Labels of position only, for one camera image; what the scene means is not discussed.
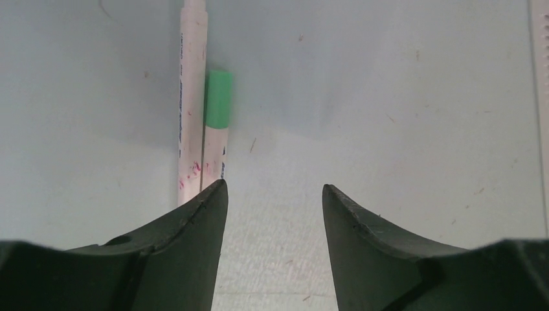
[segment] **green cap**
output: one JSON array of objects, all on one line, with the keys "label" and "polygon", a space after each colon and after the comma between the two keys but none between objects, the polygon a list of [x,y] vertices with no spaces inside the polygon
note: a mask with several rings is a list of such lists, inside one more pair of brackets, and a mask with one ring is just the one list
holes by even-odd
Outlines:
[{"label": "green cap", "polygon": [[226,71],[210,71],[207,87],[206,126],[217,129],[228,128],[232,74]]}]

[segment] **pen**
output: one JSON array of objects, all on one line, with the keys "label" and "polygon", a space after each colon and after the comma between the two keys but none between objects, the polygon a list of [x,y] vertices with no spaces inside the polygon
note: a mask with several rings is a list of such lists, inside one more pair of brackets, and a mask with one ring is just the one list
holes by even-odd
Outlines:
[{"label": "pen", "polygon": [[185,0],[179,55],[178,206],[200,192],[207,37],[205,0]]},{"label": "pen", "polygon": [[207,92],[202,189],[225,179],[232,75],[226,71],[210,71]]}]

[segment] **marker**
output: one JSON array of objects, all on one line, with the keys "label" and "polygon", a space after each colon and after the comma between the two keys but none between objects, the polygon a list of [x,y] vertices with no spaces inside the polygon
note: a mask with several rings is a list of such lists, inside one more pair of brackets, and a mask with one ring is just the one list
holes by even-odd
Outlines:
[{"label": "marker", "polygon": [[207,38],[205,0],[185,0],[179,38],[178,206],[200,192]]},{"label": "marker", "polygon": [[202,189],[207,188],[218,179],[225,179],[231,100],[232,75],[226,71],[210,71],[205,108]]}]

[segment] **light blue surface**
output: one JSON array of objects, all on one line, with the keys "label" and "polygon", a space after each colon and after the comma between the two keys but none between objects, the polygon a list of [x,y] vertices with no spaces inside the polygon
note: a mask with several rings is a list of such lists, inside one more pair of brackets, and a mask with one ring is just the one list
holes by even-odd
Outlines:
[{"label": "light blue surface", "polygon": [[[525,0],[207,2],[235,77],[215,310],[336,310],[324,183],[457,246],[545,236]],[[181,5],[0,2],[1,238],[175,207]]]}]

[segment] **white object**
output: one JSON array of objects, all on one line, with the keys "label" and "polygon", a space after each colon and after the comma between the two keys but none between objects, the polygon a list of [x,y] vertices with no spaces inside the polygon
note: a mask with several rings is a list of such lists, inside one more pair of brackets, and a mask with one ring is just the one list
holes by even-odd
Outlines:
[{"label": "white object", "polygon": [[202,189],[206,189],[218,179],[225,178],[229,129],[216,129],[206,126],[204,137]]},{"label": "white object", "polygon": [[[533,63],[539,110],[543,188],[544,198],[547,201],[549,196],[549,1],[531,0],[530,10],[532,13],[530,21],[532,22]],[[545,229],[548,229],[547,215]]]},{"label": "white object", "polygon": [[187,0],[181,10],[179,66],[178,205],[200,192],[208,14],[204,0]]}]

